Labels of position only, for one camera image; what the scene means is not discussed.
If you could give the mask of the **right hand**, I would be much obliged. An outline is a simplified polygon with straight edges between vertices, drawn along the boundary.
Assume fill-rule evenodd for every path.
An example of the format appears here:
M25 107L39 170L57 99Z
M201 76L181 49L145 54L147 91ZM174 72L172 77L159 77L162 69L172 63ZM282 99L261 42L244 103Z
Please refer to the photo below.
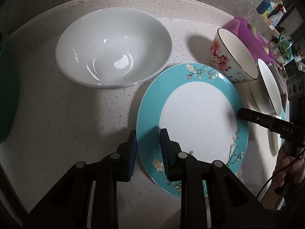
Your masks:
M292 163L295 158L286 156L284 150L285 144L283 144L278 152L277 162L273 174L282 168ZM277 188L283 186L286 182L293 184L300 184L304 180L304 155L300 159L296 160L285 170L278 173L271 181L272 185Z

